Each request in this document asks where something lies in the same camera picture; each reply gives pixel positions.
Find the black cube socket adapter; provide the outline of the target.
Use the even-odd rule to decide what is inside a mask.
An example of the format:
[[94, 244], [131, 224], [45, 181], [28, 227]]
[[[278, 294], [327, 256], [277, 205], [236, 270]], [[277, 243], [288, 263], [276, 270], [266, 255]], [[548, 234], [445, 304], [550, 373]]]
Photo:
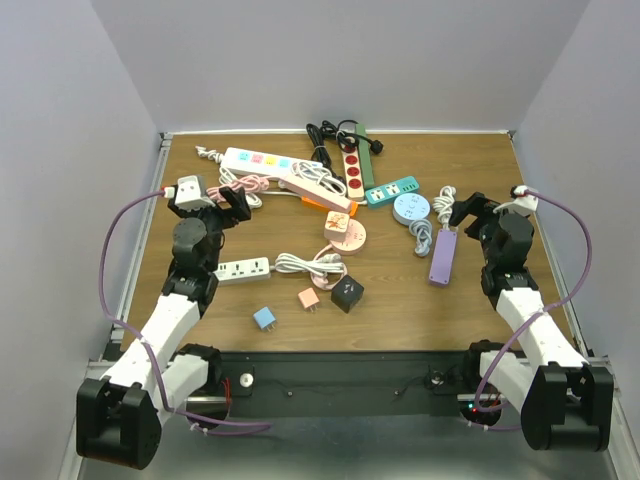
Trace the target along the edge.
[[350, 275], [345, 275], [332, 288], [331, 301], [344, 313], [349, 313], [363, 294], [364, 287]]

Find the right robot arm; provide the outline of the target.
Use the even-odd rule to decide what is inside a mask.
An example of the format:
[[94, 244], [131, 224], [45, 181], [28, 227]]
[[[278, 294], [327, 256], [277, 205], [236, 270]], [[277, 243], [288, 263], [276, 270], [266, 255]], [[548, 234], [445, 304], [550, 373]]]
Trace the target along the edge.
[[526, 266], [534, 236], [529, 218], [540, 202], [559, 204], [521, 185], [502, 204], [476, 192], [451, 207], [452, 226], [475, 218], [465, 232], [482, 248], [483, 293], [513, 331], [496, 350], [487, 342], [472, 345], [460, 378], [476, 390], [474, 406], [484, 413], [492, 409], [481, 396], [487, 385], [494, 386], [502, 396], [498, 406], [518, 412], [518, 428], [532, 449], [600, 452], [609, 445], [614, 379], [571, 346], [550, 314], [578, 291], [545, 304]]

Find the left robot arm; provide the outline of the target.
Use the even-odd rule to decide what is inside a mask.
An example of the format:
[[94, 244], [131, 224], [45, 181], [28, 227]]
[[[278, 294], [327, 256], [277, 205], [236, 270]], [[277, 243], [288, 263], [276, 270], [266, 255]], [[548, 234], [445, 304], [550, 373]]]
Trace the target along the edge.
[[214, 432], [220, 420], [188, 412], [194, 391], [215, 392], [222, 382], [220, 354], [212, 347], [183, 345], [201, 320], [218, 287], [216, 271], [224, 232], [251, 217], [242, 189], [222, 187], [214, 202], [198, 177], [185, 177], [160, 190], [179, 217], [172, 233], [172, 260], [150, 318], [126, 352], [100, 378], [86, 379], [76, 395], [76, 452], [79, 456], [142, 470], [174, 415], [192, 429]]

